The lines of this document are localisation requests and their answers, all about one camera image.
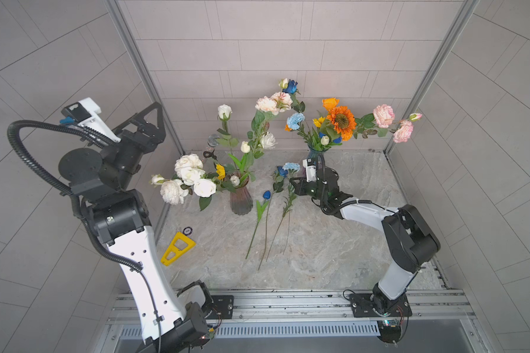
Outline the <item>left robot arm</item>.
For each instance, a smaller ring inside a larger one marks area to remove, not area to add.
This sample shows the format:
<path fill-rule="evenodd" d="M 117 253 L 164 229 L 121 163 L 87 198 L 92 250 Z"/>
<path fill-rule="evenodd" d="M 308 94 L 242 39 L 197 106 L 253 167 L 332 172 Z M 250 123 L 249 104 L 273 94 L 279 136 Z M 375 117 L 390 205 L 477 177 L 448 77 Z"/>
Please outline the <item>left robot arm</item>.
<path fill-rule="evenodd" d="M 143 342 L 140 352 L 181 352 L 201 347 L 210 337 L 206 321 L 213 300 L 203 282 L 174 292 L 157 258 L 155 231 L 141 193 L 129 187 L 144 155 L 166 138 L 163 108 L 155 102 L 114 129 L 99 116 L 89 99 L 63 108 L 59 124 L 15 121 L 7 128 L 13 151 L 41 179 L 69 197 L 74 216 L 92 246 L 122 267 L 132 292 Z M 86 148 L 65 154 L 59 176 L 53 176 L 28 152 L 20 137 L 24 128 L 76 135 Z"/>

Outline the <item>blue purple glass vase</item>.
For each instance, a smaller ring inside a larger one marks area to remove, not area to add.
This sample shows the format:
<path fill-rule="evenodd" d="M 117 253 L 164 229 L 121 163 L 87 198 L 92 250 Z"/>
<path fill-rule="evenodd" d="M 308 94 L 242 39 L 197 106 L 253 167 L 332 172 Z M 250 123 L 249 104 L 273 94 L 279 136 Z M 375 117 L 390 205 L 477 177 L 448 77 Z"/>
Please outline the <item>blue purple glass vase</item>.
<path fill-rule="evenodd" d="M 324 151 L 310 148 L 307 159 L 312 160 L 313 162 L 317 162 L 320 159 L 320 157 L 323 155 L 324 155 Z"/>

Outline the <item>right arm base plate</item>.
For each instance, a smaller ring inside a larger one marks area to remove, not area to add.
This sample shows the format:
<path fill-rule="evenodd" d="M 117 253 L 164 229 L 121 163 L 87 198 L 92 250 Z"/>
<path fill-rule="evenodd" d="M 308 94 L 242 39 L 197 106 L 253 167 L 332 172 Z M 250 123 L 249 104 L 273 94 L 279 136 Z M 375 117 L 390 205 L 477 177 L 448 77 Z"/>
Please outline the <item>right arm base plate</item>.
<path fill-rule="evenodd" d="M 384 294 L 356 294 L 345 296 L 355 318 L 407 318 L 412 309 L 406 293 L 397 299 L 388 299 Z"/>

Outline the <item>dark blue rose vase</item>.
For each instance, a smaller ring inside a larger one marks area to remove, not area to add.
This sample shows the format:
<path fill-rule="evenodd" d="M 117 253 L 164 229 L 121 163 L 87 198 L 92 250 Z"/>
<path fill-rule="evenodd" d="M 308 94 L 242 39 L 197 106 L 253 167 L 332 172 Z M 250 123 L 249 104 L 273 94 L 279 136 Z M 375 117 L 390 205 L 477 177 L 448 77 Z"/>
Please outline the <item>dark blue rose vase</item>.
<path fill-rule="evenodd" d="M 306 104 L 303 101 L 300 101 L 297 98 L 297 94 L 300 92 L 297 89 L 298 83 L 294 80 L 288 81 L 286 88 L 283 89 L 283 92 L 288 94 L 292 100 L 291 108 L 297 113 L 304 113 L 306 110 Z"/>

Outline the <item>small blue tulip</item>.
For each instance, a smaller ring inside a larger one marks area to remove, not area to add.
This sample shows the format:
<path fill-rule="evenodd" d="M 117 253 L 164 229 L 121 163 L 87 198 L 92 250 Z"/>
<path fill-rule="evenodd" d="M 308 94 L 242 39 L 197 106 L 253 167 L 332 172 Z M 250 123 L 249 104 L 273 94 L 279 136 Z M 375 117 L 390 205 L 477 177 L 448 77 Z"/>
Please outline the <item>small blue tulip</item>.
<path fill-rule="evenodd" d="M 250 240 L 250 245 L 249 245 L 249 247 L 247 249 L 247 253 L 246 253 L 246 257 L 245 257 L 246 260 L 248 259 L 249 255 L 250 255 L 251 248 L 253 246 L 253 242 L 254 242 L 255 237 L 256 237 L 256 232 L 257 232 L 257 230 L 259 228 L 259 224 L 260 224 L 260 222 L 262 220 L 263 214 L 264 214 L 264 212 L 266 211 L 266 209 L 269 206 L 269 202 L 270 202 L 271 198 L 272 198 L 272 192 L 271 191 L 265 191 L 263 196 L 262 196 L 262 200 L 256 201 L 256 212 L 257 212 L 256 226 L 254 227 L 252 238 Z"/>

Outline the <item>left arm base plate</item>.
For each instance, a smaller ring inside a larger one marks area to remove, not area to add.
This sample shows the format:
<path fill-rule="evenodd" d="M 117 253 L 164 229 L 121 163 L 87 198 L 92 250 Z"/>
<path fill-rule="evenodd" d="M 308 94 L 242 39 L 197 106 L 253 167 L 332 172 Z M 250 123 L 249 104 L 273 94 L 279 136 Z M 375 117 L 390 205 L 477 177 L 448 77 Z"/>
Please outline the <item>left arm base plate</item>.
<path fill-rule="evenodd" d="M 234 296 L 212 295 L 208 306 L 207 320 L 230 320 L 233 317 Z"/>

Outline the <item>white rose bouquet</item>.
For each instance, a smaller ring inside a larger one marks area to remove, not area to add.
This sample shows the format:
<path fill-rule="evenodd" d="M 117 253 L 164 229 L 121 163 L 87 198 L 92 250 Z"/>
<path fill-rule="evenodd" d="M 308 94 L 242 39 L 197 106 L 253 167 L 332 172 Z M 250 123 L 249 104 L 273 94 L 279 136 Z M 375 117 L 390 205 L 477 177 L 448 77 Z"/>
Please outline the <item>white rose bouquet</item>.
<path fill-rule="evenodd" d="M 206 172 L 197 154 L 187 154 L 175 162 L 175 173 L 170 179 L 161 174 L 152 175 L 150 185 L 159 187 L 160 195 L 166 204 L 183 204 L 186 197 L 199 198 L 200 210 L 206 209 L 218 191 L 222 180 L 216 172 Z"/>

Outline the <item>dark red glass vase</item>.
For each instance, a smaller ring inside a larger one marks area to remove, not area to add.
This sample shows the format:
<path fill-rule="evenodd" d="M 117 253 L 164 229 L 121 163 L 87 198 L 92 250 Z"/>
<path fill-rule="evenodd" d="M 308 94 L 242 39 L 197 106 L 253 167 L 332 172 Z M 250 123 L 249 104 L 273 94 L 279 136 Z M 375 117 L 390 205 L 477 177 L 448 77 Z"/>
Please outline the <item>dark red glass vase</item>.
<path fill-rule="evenodd" d="M 253 199 L 247 188 L 250 180 L 246 179 L 231 192 L 231 210 L 238 216 L 247 215 L 253 209 Z"/>

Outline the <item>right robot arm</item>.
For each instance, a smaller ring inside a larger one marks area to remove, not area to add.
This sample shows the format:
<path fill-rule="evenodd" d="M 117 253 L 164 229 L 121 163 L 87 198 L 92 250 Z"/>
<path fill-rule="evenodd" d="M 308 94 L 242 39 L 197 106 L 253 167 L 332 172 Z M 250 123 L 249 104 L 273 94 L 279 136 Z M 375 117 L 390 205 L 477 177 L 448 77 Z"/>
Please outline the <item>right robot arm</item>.
<path fill-rule="evenodd" d="M 304 160 L 303 167 L 305 176 L 290 179 L 297 195 L 317 200 L 327 216 L 359 222 L 384 234 L 392 261 L 363 302 L 380 316 L 404 313 L 407 287 L 441 249 L 422 214 L 411 204 L 388 208 L 346 194 L 339 189 L 338 173 L 311 159 Z"/>

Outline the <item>dark blue rose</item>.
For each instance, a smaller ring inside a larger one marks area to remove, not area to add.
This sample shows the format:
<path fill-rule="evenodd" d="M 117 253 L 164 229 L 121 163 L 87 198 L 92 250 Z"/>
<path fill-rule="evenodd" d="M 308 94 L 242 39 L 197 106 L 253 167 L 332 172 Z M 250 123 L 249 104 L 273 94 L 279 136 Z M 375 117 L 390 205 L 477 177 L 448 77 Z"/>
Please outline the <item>dark blue rose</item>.
<path fill-rule="evenodd" d="M 272 186 L 269 189 L 268 197 L 266 199 L 266 210 L 264 215 L 264 250 L 261 255 L 258 270 L 262 269 L 270 250 L 270 243 L 273 236 L 272 219 L 275 213 L 277 213 L 275 208 L 278 205 L 280 195 L 285 191 L 287 175 L 288 171 L 285 170 L 283 166 L 276 166 L 272 174 Z"/>

